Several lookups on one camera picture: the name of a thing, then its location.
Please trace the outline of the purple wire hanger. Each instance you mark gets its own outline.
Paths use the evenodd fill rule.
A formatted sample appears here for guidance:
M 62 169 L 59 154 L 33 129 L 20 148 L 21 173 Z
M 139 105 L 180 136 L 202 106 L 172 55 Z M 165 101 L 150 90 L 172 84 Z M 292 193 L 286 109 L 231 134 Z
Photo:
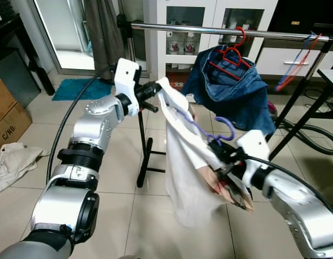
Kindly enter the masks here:
M 201 135 L 205 136 L 208 141 L 213 141 L 219 146 L 223 145 L 223 141 L 231 141 L 235 138 L 235 126 L 227 118 L 215 116 L 216 121 L 226 124 L 226 126 L 228 126 L 228 128 L 231 130 L 230 135 L 228 137 L 225 137 L 223 135 L 211 135 L 206 133 L 206 131 L 204 131 L 203 128 L 196 121 L 194 121 L 194 119 L 192 118 L 192 116 L 189 115 L 188 112 L 179 111 L 178 109 L 176 109 L 176 112 L 180 114 L 183 118 L 185 118 L 188 123 L 193 124 L 196 129 L 198 129 L 198 132 L 201 133 Z

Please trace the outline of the white shirt with plaid cuffs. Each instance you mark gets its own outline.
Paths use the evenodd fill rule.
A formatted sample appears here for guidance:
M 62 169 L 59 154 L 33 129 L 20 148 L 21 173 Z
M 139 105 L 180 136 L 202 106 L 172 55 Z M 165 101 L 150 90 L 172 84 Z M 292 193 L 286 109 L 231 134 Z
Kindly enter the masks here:
M 208 135 L 196 120 L 188 99 L 171 87 L 167 77 L 156 81 L 166 119 L 166 190 L 176 219 L 188 228 L 210 221 L 221 205 L 254 210 L 250 190 L 231 171 L 235 162 L 222 162 L 208 145 L 223 147 L 225 139 Z

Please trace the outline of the red plastic hanger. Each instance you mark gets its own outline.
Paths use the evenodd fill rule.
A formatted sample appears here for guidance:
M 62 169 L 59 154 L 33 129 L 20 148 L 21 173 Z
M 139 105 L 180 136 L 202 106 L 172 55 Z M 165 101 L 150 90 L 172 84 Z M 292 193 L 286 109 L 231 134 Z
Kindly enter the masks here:
M 211 56 L 208 58 L 208 66 L 213 69 L 213 74 L 218 77 L 222 74 L 228 79 L 240 81 L 245 72 L 252 67 L 251 63 L 240 54 L 239 47 L 246 41 L 246 32 L 243 27 L 236 27 L 242 33 L 242 39 L 233 45 L 219 45 L 214 47 Z

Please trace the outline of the blue denim garment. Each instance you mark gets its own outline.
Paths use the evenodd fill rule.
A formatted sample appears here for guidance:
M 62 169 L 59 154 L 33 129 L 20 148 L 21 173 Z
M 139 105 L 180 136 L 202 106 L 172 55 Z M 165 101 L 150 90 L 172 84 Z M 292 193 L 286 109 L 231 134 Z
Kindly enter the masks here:
M 268 84 L 262 80 L 255 63 L 240 81 L 215 74 L 207 62 L 214 47 L 198 53 L 181 93 L 191 94 L 197 104 L 216 116 L 227 118 L 241 131 L 260 130 L 272 135 L 276 126 L 268 111 Z

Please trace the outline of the white bottle red label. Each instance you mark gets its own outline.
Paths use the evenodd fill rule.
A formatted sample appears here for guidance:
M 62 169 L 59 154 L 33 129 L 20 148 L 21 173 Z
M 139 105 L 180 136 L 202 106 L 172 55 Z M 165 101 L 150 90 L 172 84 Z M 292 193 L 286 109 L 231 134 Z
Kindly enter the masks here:
M 166 53 L 171 55 L 181 54 L 182 36 L 181 32 L 169 31 L 166 33 Z
M 182 50 L 186 55 L 195 55 L 198 52 L 199 47 L 199 34 L 193 32 L 187 32 L 184 37 L 184 43 Z

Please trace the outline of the white cabinet with glass doors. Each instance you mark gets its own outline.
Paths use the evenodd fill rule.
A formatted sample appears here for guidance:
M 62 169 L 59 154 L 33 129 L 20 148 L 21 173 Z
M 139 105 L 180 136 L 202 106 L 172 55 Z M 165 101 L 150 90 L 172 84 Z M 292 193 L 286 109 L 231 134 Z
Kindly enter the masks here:
M 277 6 L 277 0 L 154 0 L 146 12 L 146 23 L 188 25 L 208 28 L 270 31 L 268 26 Z M 181 54 L 166 53 L 166 33 L 169 31 L 145 30 L 146 51 L 151 76 L 160 78 L 174 72 L 184 74 L 193 67 L 198 53 L 216 45 L 240 42 L 242 36 L 199 34 L 199 50 L 195 55 L 184 54 L 182 47 L 187 32 L 181 32 Z M 259 74 L 282 76 L 290 72 L 298 77 L 306 76 L 320 54 L 323 43 L 316 39 L 284 41 L 251 37 L 239 47 L 240 54 L 253 61 Z M 333 65 L 333 50 L 329 50 L 318 69 Z

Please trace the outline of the teal floor mat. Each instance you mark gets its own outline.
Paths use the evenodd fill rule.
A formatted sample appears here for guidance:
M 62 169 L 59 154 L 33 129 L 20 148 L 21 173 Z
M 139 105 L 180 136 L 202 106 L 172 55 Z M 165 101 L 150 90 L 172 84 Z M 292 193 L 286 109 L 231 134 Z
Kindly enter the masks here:
M 73 101 L 91 79 L 64 79 L 52 97 L 53 101 Z M 113 85 L 95 79 L 83 92 L 80 100 L 97 100 L 112 93 Z

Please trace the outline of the metal clothes rack black stand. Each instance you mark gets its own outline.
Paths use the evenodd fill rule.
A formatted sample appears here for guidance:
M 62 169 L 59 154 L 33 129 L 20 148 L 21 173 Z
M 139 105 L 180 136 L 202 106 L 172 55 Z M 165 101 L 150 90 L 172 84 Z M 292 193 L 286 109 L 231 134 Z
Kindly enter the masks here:
M 130 57 L 134 59 L 134 44 L 133 44 L 133 30 L 158 30 L 158 31 L 169 31 L 169 32 L 195 32 L 209 35 L 227 35 L 227 36 L 242 36 L 247 35 L 251 37 L 260 37 L 260 38 L 270 38 L 284 41 L 304 41 L 305 39 L 311 40 L 316 39 L 319 42 L 323 43 L 323 47 L 320 50 L 320 54 L 314 61 L 314 64 L 311 67 L 311 70 L 307 72 L 306 77 L 301 80 L 297 89 L 294 91 L 294 94 L 290 97 L 287 105 L 285 106 L 282 113 L 277 117 L 277 125 L 284 123 L 285 117 L 290 111 L 299 96 L 303 93 L 305 88 L 307 88 L 311 76 L 315 72 L 319 72 L 320 76 L 328 82 L 324 91 L 320 96 L 315 99 L 315 102 L 312 104 L 311 108 L 302 116 L 302 118 L 294 125 L 293 128 L 289 130 L 289 133 L 280 141 L 279 145 L 274 148 L 272 153 L 270 153 L 270 159 L 272 160 L 277 154 L 282 150 L 282 148 L 289 143 L 289 141 L 297 136 L 299 131 L 304 128 L 307 128 L 306 124 L 309 119 L 333 119 L 333 110 L 330 112 L 321 113 L 317 111 L 322 104 L 324 104 L 327 99 L 333 94 L 333 81 L 329 80 L 329 72 L 333 70 L 320 70 L 317 67 L 320 62 L 324 59 L 326 54 L 329 52 L 333 45 L 333 37 L 331 36 L 314 36 L 308 34 L 299 34 L 299 33 L 285 33 L 285 32 L 272 32 L 272 31 L 255 31 L 255 30 L 238 30 L 238 29 L 227 29 L 227 28 L 208 28 L 195 25 L 165 25 L 165 24 L 146 24 L 143 22 L 129 22 L 125 20 L 124 15 L 117 16 L 117 25 L 119 28 L 124 28 L 126 30 L 127 36 L 125 39 L 128 42 L 128 49 Z

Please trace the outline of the grey curtain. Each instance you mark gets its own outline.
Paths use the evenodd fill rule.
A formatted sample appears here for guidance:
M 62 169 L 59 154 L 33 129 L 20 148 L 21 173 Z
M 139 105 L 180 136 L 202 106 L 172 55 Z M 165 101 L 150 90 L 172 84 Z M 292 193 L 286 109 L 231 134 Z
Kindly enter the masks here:
M 125 58 L 125 46 L 112 0 L 83 0 L 83 10 L 95 70 L 114 66 L 120 58 Z

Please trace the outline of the cardboard box black print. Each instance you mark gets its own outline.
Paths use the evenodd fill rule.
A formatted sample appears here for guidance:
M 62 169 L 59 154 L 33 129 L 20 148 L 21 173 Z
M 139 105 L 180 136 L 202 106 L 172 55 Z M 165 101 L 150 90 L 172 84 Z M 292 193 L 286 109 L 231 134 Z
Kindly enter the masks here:
M 30 125 L 30 114 L 0 79 L 0 148 L 18 141 Z

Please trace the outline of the black low cabinet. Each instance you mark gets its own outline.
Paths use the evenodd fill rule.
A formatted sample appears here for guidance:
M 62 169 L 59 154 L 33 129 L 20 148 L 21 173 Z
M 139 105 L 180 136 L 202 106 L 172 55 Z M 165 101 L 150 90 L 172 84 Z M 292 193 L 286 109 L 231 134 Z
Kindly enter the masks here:
M 53 96 L 56 92 L 47 71 L 38 61 L 20 15 L 0 22 L 0 79 L 25 108 L 39 94 Z

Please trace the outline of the beige crumpled cloth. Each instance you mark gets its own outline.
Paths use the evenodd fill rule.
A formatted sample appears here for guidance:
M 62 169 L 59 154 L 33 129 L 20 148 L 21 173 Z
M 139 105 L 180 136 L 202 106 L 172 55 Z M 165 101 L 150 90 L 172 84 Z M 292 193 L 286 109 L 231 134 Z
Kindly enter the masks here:
M 37 168 L 37 161 L 48 156 L 45 149 L 37 146 L 26 146 L 13 142 L 0 148 L 0 193 L 11 187 L 28 171 Z

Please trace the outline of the black flat screen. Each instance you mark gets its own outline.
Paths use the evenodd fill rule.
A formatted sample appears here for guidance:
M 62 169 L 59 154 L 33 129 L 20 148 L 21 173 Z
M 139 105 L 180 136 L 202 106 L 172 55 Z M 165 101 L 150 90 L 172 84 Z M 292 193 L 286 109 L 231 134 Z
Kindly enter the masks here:
M 333 0 L 278 0 L 268 30 L 333 35 Z

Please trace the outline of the glass door white frame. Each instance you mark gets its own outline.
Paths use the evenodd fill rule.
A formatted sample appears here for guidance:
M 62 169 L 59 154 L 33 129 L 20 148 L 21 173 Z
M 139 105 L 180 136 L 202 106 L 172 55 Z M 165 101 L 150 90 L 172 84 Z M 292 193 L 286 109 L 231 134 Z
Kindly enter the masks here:
M 33 0 L 61 69 L 94 70 L 84 0 Z

